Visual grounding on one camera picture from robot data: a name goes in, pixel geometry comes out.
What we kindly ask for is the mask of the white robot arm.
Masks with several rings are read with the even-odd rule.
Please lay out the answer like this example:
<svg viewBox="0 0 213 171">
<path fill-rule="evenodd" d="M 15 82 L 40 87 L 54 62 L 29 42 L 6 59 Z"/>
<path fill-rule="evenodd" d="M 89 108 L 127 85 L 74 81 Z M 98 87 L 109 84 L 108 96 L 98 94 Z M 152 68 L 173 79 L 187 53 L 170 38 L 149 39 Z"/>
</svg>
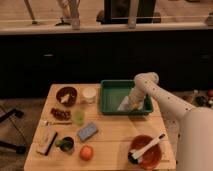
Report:
<svg viewBox="0 0 213 171">
<path fill-rule="evenodd" d="M 151 96 L 179 121 L 176 171 L 213 171 L 213 110 L 196 107 L 158 86 L 155 72 L 134 77 L 130 102 Z"/>
</svg>

